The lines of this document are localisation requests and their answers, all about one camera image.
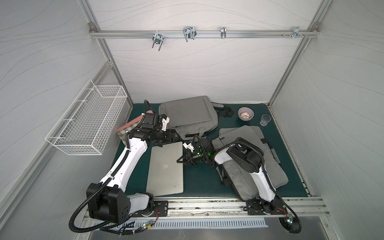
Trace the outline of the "grey zippered laptop bag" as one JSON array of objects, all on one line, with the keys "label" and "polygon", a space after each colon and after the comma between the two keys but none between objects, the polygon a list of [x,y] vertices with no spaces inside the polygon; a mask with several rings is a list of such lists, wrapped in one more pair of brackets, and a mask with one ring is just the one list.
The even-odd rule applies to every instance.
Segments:
[{"label": "grey zippered laptop bag", "polygon": [[195,135],[203,137],[219,125],[219,117],[231,117],[234,111],[226,105],[213,103],[207,96],[199,96],[160,104],[159,114],[170,118],[168,127],[182,140]]}]

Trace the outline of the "silver apple laptop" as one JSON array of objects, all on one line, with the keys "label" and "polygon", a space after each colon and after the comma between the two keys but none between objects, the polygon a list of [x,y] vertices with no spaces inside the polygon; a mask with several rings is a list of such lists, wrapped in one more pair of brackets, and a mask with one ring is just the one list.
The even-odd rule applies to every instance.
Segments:
[{"label": "silver apple laptop", "polygon": [[183,143],[152,147],[146,191],[155,197],[179,194],[184,191]]}]

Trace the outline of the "grey laptop sleeve bag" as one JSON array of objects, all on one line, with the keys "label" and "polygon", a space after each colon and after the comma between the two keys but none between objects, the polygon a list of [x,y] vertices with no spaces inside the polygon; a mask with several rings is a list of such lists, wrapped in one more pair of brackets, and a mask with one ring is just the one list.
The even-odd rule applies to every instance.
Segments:
[{"label": "grey laptop sleeve bag", "polygon": [[237,196],[248,201],[259,198],[267,203],[278,199],[276,188],[288,177],[275,160],[272,149],[259,127],[221,129],[212,140],[215,162],[222,166]]}]

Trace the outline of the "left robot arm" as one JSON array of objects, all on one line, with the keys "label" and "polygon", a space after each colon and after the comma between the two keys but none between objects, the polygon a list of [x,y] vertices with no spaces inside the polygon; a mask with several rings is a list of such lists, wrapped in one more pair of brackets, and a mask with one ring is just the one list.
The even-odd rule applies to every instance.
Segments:
[{"label": "left robot arm", "polygon": [[87,189],[91,218],[121,224],[135,213],[152,213],[154,197],[150,193],[126,195],[128,181],[149,144],[163,146],[174,143],[179,135],[168,129],[170,118],[148,111],[138,125],[125,134],[126,146],[110,171],[98,184]]}]

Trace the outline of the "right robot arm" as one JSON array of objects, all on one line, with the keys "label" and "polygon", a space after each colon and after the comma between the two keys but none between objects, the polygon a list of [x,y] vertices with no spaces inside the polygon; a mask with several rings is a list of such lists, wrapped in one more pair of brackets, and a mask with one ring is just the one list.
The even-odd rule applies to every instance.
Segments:
[{"label": "right robot arm", "polygon": [[204,161],[224,172],[222,183],[231,185],[237,197],[244,202],[257,200],[257,204],[268,214],[278,207],[280,197],[266,171],[264,152],[245,139],[238,137],[213,153],[200,140],[197,150],[187,151],[177,163],[195,165]]}]

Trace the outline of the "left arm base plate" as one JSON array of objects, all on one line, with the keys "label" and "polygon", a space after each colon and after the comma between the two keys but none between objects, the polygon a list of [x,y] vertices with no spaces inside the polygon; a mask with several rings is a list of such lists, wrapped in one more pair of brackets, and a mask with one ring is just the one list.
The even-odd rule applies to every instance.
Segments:
[{"label": "left arm base plate", "polygon": [[168,207],[168,201],[154,201],[153,203],[149,204],[149,208],[134,213],[133,217],[166,217],[168,215]]}]

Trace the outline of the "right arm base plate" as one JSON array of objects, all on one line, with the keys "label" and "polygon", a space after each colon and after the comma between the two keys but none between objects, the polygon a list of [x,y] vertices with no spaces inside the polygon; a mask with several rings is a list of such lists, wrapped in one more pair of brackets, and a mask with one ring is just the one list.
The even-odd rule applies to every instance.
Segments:
[{"label": "right arm base plate", "polygon": [[256,215],[285,215],[288,210],[280,199],[267,202],[262,199],[251,199],[246,201],[243,210],[250,216]]}]

